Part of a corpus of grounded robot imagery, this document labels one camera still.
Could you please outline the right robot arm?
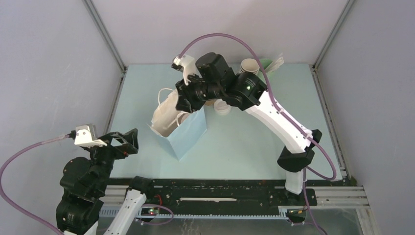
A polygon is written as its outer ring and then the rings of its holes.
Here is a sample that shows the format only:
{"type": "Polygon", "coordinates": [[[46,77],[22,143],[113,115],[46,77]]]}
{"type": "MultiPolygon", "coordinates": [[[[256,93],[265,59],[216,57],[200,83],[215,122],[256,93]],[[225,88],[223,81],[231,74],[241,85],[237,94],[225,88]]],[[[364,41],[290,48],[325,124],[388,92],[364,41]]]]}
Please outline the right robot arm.
{"type": "Polygon", "coordinates": [[[194,113],[208,100],[221,99],[255,117],[284,143],[277,164],[285,170],[285,200],[292,205],[304,199],[304,168],[322,134],[302,127],[279,106],[270,88],[254,73],[235,73],[224,57],[209,52],[198,60],[189,55],[173,59],[172,68],[183,72],[176,83],[176,110],[194,113]]]}

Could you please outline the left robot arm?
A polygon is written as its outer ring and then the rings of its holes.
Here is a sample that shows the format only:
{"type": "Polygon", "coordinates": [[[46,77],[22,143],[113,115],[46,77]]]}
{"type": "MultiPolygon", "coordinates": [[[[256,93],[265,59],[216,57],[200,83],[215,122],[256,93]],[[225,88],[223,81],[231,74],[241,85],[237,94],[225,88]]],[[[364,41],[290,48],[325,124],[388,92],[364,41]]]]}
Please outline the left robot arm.
{"type": "MultiPolygon", "coordinates": [[[[64,167],[60,186],[64,194],[56,209],[57,228],[66,235],[94,235],[115,160],[138,153],[138,130],[110,132],[96,138],[88,125],[77,127],[69,137],[90,157],[77,157],[64,167]]],[[[124,202],[107,235],[127,233],[139,209],[154,200],[153,181],[136,176],[126,189],[124,202]]]]}

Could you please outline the white paper bag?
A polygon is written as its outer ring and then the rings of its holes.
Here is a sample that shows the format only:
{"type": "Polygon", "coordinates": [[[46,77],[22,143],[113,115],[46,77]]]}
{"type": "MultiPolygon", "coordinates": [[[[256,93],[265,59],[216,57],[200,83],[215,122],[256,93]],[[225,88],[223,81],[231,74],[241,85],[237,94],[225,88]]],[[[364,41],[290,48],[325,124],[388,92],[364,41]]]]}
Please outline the white paper bag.
{"type": "Polygon", "coordinates": [[[178,92],[171,88],[160,89],[157,101],[149,127],[166,152],[181,161],[207,131],[205,110],[176,110],[178,92]]]}

